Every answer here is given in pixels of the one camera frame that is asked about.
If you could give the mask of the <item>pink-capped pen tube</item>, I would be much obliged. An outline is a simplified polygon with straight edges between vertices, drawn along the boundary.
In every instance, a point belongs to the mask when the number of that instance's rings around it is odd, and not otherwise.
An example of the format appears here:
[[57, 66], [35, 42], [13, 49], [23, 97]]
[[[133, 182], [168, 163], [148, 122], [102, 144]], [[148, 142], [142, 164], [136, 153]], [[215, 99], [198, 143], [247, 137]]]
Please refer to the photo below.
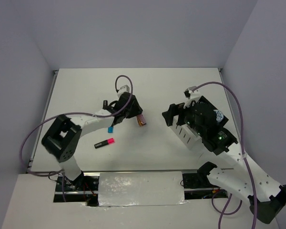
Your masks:
[[143, 116], [143, 114], [139, 114], [136, 116], [137, 118], [137, 122], [138, 122], [138, 125], [139, 126], [144, 126], [147, 124], [146, 120], [145, 120], [145, 117]]

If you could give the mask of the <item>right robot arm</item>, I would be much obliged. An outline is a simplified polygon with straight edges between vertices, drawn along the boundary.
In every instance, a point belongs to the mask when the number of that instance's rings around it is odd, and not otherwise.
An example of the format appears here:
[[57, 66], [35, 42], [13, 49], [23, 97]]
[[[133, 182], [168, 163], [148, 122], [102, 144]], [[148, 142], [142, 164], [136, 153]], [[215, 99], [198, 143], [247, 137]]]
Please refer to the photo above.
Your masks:
[[170, 127], [201, 164], [198, 183], [222, 187], [249, 206], [257, 219], [270, 224], [286, 205], [286, 185], [271, 178], [225, 128], [228, 118], [204, 96], [171, 104], [162, 113]]

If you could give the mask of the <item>orange highlighter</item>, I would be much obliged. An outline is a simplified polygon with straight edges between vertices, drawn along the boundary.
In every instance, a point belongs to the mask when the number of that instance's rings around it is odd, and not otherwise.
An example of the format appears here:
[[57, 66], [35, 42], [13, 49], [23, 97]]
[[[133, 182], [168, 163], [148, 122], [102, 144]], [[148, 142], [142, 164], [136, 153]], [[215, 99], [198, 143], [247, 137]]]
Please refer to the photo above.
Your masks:
[[103, 108], [106, 108], [108, 106], [108, 101], [107, 100], [104, 100], [103, 101]]

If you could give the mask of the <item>pink highlighter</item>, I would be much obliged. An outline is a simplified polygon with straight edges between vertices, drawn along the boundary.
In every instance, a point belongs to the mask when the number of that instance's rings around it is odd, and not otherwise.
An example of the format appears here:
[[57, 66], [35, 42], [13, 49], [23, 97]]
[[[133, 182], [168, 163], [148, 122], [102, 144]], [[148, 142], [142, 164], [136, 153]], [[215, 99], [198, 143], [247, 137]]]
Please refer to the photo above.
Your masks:
[[103, 141], [101, 141], [101, 142], [99, 142], [99, 143], [96, 143], [96, 144], [94, 145], [94, 148], [95, 148], [95, 149], [101, 148], [101, 147], [104, 147], [104, 146], [107, 146], [107, 145], [111, 145], [111, 144], [113, 144], [113, 143], [115, 143], [114, 138], [109, 138], [109, 139], [103, 140]]

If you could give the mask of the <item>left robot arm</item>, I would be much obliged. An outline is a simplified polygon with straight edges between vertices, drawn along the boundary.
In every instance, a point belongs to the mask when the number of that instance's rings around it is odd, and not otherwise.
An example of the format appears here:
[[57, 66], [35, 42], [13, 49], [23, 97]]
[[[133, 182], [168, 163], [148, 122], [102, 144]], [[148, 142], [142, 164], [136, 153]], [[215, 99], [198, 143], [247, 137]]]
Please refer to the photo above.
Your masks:
[[80, 138], [143, 113], [135, 95], [123, 92], [118, 98], [110, 104], [105, 100], [102, 109], [93, 116], [83, 114], [69, 118], [59, 115], [42, 138], [41, 144], [56, 158], [72, 190], [81, 189], [85, 182], [74, 157]]

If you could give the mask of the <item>blue highlighter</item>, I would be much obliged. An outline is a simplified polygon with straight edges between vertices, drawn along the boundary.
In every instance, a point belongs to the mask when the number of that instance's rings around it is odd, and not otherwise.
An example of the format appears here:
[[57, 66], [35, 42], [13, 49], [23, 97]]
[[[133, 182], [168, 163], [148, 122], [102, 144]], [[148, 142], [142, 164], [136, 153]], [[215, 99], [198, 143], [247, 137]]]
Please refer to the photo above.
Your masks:
[[108, 133], [113, 133], [113, 127], [112, 126], [108, 128]]

